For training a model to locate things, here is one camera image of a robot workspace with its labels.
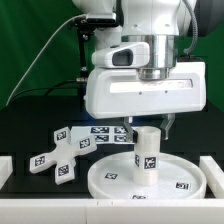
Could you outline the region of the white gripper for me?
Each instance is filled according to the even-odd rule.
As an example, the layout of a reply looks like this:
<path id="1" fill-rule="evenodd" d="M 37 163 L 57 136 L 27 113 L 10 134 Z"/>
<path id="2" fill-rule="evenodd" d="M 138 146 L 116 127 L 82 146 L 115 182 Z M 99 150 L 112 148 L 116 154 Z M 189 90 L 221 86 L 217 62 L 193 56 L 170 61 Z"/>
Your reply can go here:
<path id="1" fill-rule="evenodd" d="M 136 143 L 138 133 L 131 127 L 133 116 L 159 115 L 162 139 L 169 138 L 175 115 L 200 111 L 206 103 L 205 63 L 179 62 L 162 80 L 144 81 L 136 69 L 94 69 L 89 75 L 85 106 L 95 119 L 124 117 L 128 142 Z"/>

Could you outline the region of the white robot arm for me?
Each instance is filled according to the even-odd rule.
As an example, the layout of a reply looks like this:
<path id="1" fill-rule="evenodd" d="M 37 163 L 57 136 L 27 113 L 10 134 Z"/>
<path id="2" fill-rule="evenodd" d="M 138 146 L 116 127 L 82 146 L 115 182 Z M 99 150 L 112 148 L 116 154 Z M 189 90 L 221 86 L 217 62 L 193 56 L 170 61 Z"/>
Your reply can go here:
<path id="1" fill-rule="evenodd" d="M 93 118 L 121 118 L 136 142 L 132 117 L 163 115 L 168 131 L 177 113 L 203 109 L 205 63 L 191 52 L 224 20 L 224 0 L 72 1 L 96 38 L 85 95 Z"/>

